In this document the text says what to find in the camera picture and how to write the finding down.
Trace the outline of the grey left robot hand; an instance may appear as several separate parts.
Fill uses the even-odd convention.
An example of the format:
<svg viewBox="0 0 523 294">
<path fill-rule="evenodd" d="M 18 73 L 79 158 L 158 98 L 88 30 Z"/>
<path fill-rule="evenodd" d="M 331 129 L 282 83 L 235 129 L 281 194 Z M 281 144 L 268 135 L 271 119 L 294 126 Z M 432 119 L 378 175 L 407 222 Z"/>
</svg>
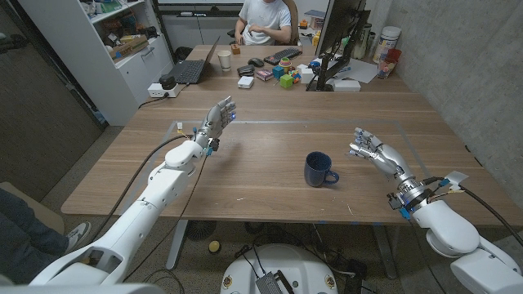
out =
<svg viewBox="0 0 523 294">
<path fill-rule="evenodd" d="M 231 96 L 214 105 L 195 133 L 194 141 L 204 149 L 209 145 L 213 148 L 218 145 L 223 130 L 236 118 L 235 109 Z"/>
</svg>

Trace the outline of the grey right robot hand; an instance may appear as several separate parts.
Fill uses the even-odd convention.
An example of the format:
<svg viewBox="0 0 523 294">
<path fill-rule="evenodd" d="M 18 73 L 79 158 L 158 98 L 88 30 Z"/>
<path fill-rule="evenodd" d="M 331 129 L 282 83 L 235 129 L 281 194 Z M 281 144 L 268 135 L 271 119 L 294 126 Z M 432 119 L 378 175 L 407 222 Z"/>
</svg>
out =
<svg viewBox="0 0 523 294">
<path fill-rule="evenodd" d="M 427 204 L 428 188 L 416 180 L 409 164 L 390 145 L 383 144 L 374 134 L 357 127 L 355 142 L 350 143 L 349 155 L 369 160 L 398 189 L 397 198 L 407 210 L 419 209 Z"/>
</svg>

